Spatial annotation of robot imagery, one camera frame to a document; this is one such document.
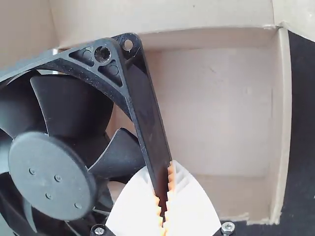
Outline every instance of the computer fan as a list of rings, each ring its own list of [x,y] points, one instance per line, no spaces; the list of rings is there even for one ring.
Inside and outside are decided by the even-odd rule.
[[[123,128],[109,139],[113,102],[132,119],[138,139]],[[170,159],[135,34],[33,59],[0,77],[0,213],[18,235],[88,233],[112,207],[108,180],[145,163],[163,199],[161,170]]]

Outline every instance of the mounting hole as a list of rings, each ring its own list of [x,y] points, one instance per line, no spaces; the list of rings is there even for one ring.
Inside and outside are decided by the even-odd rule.
[[[90,50],[85,50],[82,54],[82,57],[89,60],[92,57],[92,52]]]
[[[123,44],[123,49],[125,51],[129,52],[132,49],[132,47],[133,47],[133,42],[130,39],[127,39]]]
[[[46,196],[46,198],[47,198],[48,200],[51,200],[51,199],[53,198],[53,196],[51,196],[51,194],[49,194],[49,193],[46,193],[45,196]]]
[[[81,204],[79,204],[79,203],[75,203],[74,206],[75,206],[75,208],[77,208],[77,209],[82,209],[82,206],[81,206]]]
[[[58,183],[60,183],[63,180],[60,175],[55,175],[54,179]]]
[[[30,173],[32,176],[36,175],[36,171],[35,171],[34,169],[32,169],[32,168],[29,168],[29,173]]]
[[[107,62],[110,59],[110,51],[108,50],[108,48],[105,47],[98,47],[95,50],[94,53],[95,59],[99,62],[99,63],[104,63]]]

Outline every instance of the cardboard wall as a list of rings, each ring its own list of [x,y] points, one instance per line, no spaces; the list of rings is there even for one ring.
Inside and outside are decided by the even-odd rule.
[[[58,45],[48,0],[2,0],[0,68]]]
[[[125,32],[274,24],[270,0],[50,0],[61,47]]]
[[[272,91],[272,153],[268,175],[271,196],[270,222],[279,223],[284,201],[290,153],[292,81],[287,29],[279,29],[272,43],[274,73]]]
[[[315,41],[314,0],[273,0],[275,24]]]

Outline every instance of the fan blade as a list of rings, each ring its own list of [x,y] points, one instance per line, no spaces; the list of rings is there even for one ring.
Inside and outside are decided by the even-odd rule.
[[[23,215],[20,200],[14,194],[17,190],[14,189],[14,184],[9,174],[0,176],[0,186],[0,212],[9,227],[18,235],[38,235],[31,229]]]
[[[98,135],[81,139],[59,139],[71,147],[80,156],[81,160],[88,168],[94,164],[110,142],[107,135]]]
[[[38,74],[25,73],[0,90],[0,129],[12,138],[43,120],[30,84],[30,78]]]
[[[134,174],[145,166],[138,139],[126,129],[114,134],[101,157],[89,172],[104,178]]]
[[[93,208],[94,212],[103,214],[102,212],[110,212],[113,208],[112,196],[108,189],[108,179],[103,179],[101,177],[95,177],[98,188],[97,202]]]
[[[23,210],[24,210],[26,220],[28,221],[30,227],[35,233],[37,233],[37,228],[33,219],[32,206],[25,198],[23,198]]]
[[[91,230],[84,219],[66,222],[66,225],[68,225],[76,236],[89,235]]]
[[[104,215],[104,216],[109,216],[110,212],[109,211],[105,211],[105,210],[100,210],[100,209],[97,209],[96,207],[93,208],[93,211],[98,213],[98,214],[101,214],[101,215]]]
[[[12,139],[0,130],[0,175],[9,172],[9,150]]]
[[[1,215],[1,213],[0,213],[0,229],[1,229],[1,233],[6,235],[6,236],[14,236],[15,235],[13,233],[13,231],[11,230],[11,228],[6,223],[4,217]]]
[[[35,76],[31,85],[50,136],[79,138],[105,132],[113,102],[94,87],[68,75]]]

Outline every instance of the fan hub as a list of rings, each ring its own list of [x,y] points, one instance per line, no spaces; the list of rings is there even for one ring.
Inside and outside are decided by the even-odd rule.
[[[50,217],[75,220],[94,206],[93,176],[70,147],[45,133],[16,137],[9,152],[9,169],[23,197]]]

